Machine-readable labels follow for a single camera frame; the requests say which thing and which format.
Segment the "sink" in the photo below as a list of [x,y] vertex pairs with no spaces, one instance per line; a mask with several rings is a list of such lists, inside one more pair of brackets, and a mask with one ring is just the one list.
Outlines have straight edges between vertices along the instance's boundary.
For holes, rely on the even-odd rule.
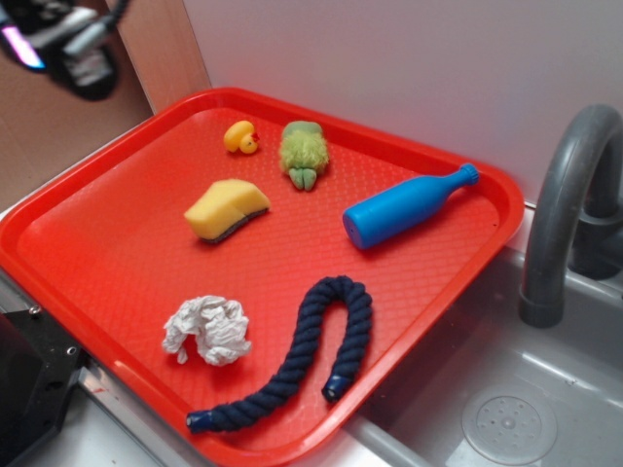
[[565,317],[518,316],[523,254],[503,250],[347,430],[392,465],[623,466],[623,300],[573,272]]

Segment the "blue plastic bottle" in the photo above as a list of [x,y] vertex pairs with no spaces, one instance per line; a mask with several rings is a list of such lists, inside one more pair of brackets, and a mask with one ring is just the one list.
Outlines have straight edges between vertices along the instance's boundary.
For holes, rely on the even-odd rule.
[[445,177],[424,175],[402,182],[344,212],[350,240],[365,249],[400,234],[435,214],[455,190],[478,182],[471,163]]

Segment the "navy rope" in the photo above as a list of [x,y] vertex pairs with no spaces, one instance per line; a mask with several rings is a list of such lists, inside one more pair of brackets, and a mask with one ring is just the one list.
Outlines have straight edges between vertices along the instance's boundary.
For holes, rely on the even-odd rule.
[[186,424],[192,433],[236,431],[253,425],[284,405],[299,390],[319,346],[320,325],[325,309],[333,302],[344,302],[348,309],[347,330],[331,376],[322,388],[328,402],[342,398],[352,386],[370,340],[372,298],[365,287],[344,275],[325,277],[306,294],[299,307],[294,339],[285,360],[269,382],[259,391],[231,404],[208,411],[189,413]]

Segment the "plastic tray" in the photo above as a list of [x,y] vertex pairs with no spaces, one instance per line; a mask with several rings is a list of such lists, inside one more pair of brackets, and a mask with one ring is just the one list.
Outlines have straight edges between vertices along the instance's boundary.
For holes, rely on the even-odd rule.
[[[252,156],[228,153],[223,134],[250,120]],[[310,193],[278,167],[283,127],[320,123],[331,162]],[[499,170],[476,162],[478,185],[440,213],[360,251],[344,210],[420,174],[445,175],[465,159],[243,90],[195,94],[61,175],[0,225],[0,264],[156,413],[212,461],[289,463],[348,419],[518,228],[524,200]],[[255,183],[271,210],[224,242],[198,240],[182,213],[216,181]],[[372,339],[359,379],[337,404],[320,389],[342,341],[340,305],[325,316],[321,348],[301,391],[251,428],[191,435],[186,413],[258,390],[291,343],[298,306],[325,276],[346,274],[372,295]],[[162,351],[163,325],[185,300],[242,302],[250,354],[206,365],[187,340],[179,365]]]

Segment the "green plush toy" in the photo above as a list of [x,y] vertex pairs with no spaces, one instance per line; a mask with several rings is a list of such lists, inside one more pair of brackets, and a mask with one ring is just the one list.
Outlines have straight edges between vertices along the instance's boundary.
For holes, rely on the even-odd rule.
[[306,192],[329,163],[327,142],[315,122],[288,124],[281,135],[279,154],[281,170],[290,176],[296,188]]

